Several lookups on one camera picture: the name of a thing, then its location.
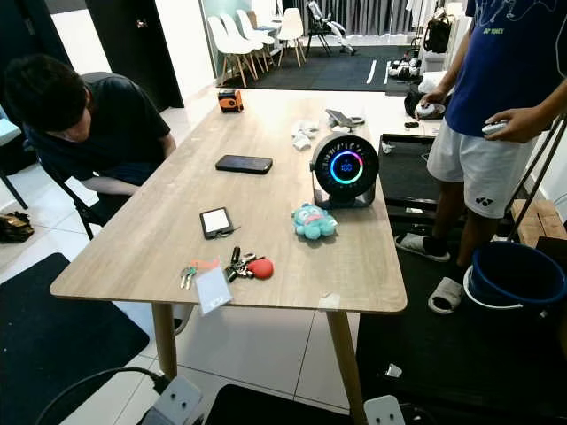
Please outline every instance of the blue plush toy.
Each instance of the blue plush toy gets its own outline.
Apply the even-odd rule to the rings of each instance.
[[[311,204],[303,204],[291,213],[295,233],[307,239],[318,239],[335,233],[337,221],[328,212]]]

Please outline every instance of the slipper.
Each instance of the slipper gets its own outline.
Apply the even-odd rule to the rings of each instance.
[[[451,278],[444,277],[429,297],[427,306],[437,314],[451,314],[461,303],[462,294],[463,288],[460,283],[455,282]],[[440,298],[449,308],[441,308],[435,305],[435,298]]]
[[[401,250],[413,252],[414,254],[421,255],[427,259],[438,261],[439,263],[447,263],[451,259],[451,255],[448,252],[443,255],[433,255],[427,252],[423,247],[424,238],[425,236],[415,235],[413,233],[404,233],[403,235],[397,235],[394,237],[393,241]]]

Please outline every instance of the red ball keychain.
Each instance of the red ball keychain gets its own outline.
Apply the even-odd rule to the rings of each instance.
[[[248,263],[248,270],[254,273],[254,277],[268,279],[274,274],[274,263],[269,259],[256,259]]]

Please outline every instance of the blue bucket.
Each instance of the blue bucket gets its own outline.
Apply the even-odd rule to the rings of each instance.
[[[543,311],[567,295],[567,281],[544,253],[520,243],[492,242],[474,252],[464,289],[484,308]]]

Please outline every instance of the black t-shirt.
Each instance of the black t-shirt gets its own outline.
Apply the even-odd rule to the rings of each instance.
[[[82,76],[92,94],[90,136],[72,143],[27,128],[30,142],[39,156],[77,180],[88,180],[93,172],[108,172],[122,164],[155,165],[163,162],[158,138],[169,127],[144,91],[126,77],[112,73]]]

